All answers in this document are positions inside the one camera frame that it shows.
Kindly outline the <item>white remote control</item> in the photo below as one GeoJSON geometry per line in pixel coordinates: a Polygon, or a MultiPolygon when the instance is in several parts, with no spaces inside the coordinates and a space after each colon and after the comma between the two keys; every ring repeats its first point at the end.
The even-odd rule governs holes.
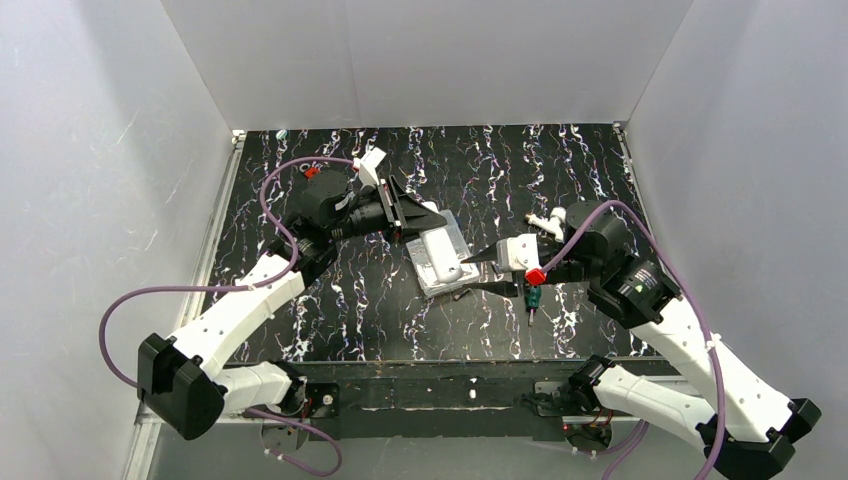
{"type": "Polygon", "coordinates": [[[437,280],[441,283],[458,281],[463,272],[447,230],[444,227],[431,229],[423,232],[420,239],[437,280]]]}

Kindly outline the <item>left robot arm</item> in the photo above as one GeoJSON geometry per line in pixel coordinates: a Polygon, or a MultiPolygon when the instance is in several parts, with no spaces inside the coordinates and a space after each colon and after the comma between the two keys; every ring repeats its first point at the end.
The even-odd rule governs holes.
{"type": "Polygon", "coordinates": [[[273,243],[233,291],[169,336],[152,334],[139,347],[139,399],[185,440],[200,437],[227,413],[303,404],[307,379],[286,363],[226,363],[331,266],[338,242],[372,233],[408,241],[447,224],[395,178],[356,191],[345,174],[332,170],[307,180],[296,207],[290,236],[273,243]]]}

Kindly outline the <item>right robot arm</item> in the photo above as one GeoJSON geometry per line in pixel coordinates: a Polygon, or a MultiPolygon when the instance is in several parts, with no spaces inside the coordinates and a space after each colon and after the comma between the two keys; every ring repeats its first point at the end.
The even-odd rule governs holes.
{"type": "Polygon", "coordinates": [[[692,388],[684,394],[602,356],[592,356],[566,384],[582,410],[607,409],[637,419],[611,448],[624,461],[650,428],[700,451],[699,478],[770,479],[782,473],[796,443],[821,418],[810,399],[770,386],[713,332],[683,281],[660,252],[633,254],[625,237],[640,219],[626,204],[578,202],[553,211],[533,233],[503,238],[473,256],[503,275],[484,289],[504,297],[525,287],[584,282],[590,302],[655,349],[692,388]]]}

